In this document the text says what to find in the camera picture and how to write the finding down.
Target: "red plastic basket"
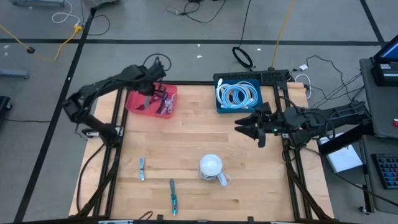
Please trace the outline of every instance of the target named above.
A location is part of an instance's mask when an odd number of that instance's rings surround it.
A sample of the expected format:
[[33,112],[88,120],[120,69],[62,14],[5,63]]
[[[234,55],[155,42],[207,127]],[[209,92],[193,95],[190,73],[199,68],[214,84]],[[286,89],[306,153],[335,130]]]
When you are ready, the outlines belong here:
[[[158,89],[159,83],[155,83],[155,86],[156,89]],[[147,108],[144,106],[147,98],[146,96],[141,95],[137,91],[130,92],[126,102],[126,109],[135,114],[145,114],[158,118],[171,118],[177,101],[177,87],[174,85],[162,84],[162,88],[165,88],[167,94],[165,94],[163,98],[150,96],[149,107]]]

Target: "blue bin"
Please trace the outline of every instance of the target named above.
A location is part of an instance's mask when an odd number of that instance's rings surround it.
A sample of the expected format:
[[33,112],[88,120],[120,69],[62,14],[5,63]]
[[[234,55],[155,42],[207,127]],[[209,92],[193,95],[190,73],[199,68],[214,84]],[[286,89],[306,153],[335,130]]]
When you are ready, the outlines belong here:
[[[218,113],[252,113],[252,112],[254,112],[255,107],[262,105],[261,86],[260,86],[259,80],[255,80],[255,79],[248,79],[248,80],[223,80],[223,84],[227,83],[227,84],[230,84],[230,85],[237,84],[238,82],[249,82],[249,83],[253,84],[254,88],[257,91],[258,98],[259,98],[258,101],[257,101],[257,104],[255,106],[249,107],[247,109],[243,109],[243,108],[242,109],[221,108],[221,104],[217,101],[217,98],[216,98],[216,109],[217,109]],[[215,82],[214,82],[215,94],[217,94],[216,93],[217,84],[218,84],[218,80],[215,80]]]

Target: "white cable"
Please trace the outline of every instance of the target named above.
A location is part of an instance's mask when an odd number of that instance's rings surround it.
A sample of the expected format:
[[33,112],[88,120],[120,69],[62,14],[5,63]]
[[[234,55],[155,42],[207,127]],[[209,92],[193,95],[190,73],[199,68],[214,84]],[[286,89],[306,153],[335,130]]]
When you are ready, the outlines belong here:
[[309,78],[306,74],[300,74],[300,75],[297,75],[297,76],[294,78],[294,82],[297,82],[297,78],[298,78],[298,77],[305,77],[305,78],[307,78],[308,84],[310,85],[310,94],[307,96],[307,99],[311,98],[312,87],[311,87],[311,80],[310,80],[310,78]]
[[[70,2],[69,2],[68,0],[65,0],[65,2],[67,2],[67,3],[69,4],[69,6],[70,6],[70,12],[69,12],[69,13],[57,12],[57,13],[55,13],[54,15],[52,15],[51,20],[52,20],[54,23],[56,23],[56,24],[60,24],[60,23],[65,22],[65,21],[68,19],[68,17],[72,16],[72,17],[74,17],[74,18],[77,19],[76,25],[79,25],[79,24],[80,24],[80,18],[77,17],[77,16],[75,16],[75,15],[72,15],[72,12],[73,12],[73,6],[72,6],[72,4],[70,4]],[[64,19],[62,19],[61,21],[56,21],[56,20],[54,20],[54,17],[57,16],[57,15],[66,15],[66,17],[65,17]]]

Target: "computer screen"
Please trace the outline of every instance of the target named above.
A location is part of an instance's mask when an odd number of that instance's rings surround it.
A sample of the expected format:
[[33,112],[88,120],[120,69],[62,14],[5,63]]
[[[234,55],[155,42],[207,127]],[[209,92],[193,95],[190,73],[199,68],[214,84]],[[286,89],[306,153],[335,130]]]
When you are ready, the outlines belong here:
[[381,54],[381,57],[398,59],[398,43],[395,43],[389,49],[386,49],[386,51]]

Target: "wooden table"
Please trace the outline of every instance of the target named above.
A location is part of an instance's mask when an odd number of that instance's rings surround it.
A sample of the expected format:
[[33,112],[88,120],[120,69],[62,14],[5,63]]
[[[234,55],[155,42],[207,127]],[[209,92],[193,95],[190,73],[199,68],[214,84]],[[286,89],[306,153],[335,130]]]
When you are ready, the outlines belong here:
[[[263,102],[275,111],[274,92],[262,86]],[[290,99],[307,106],[301,83],[288,83]],[[110,122],[116,92],[98,100],[95,116]],[[234,130],[234,121],[248,114],[218,114],[213,86],[178,86],[175,113],[170,119],[129,113],[115,188],[111,218],[138,219],[152,210],[165,220],[293,221],[292,204],[280,136],[267,134],[266,146]],[[83,164],[100,147],[100,139],[87,143]],[[309,148],[317,150],[315,142]],[[219,155],[224,172],[232,178],[227,187],[202,180],[199,160],[208,153]],[[82,178],[81,206],[98,186],[104,150],[87,166]],[[325,213],[333,217],[321,160],[301,152],[307,189]],[[140,182],[138,157],[145,157],[146,180]],[[172,216],[169,180],[175,180],[178,215]],[[107,190],[103,194],[104,211]],[[76,194],[70,214],[76,213]],[[301,217],[305,217],[299,198]]]

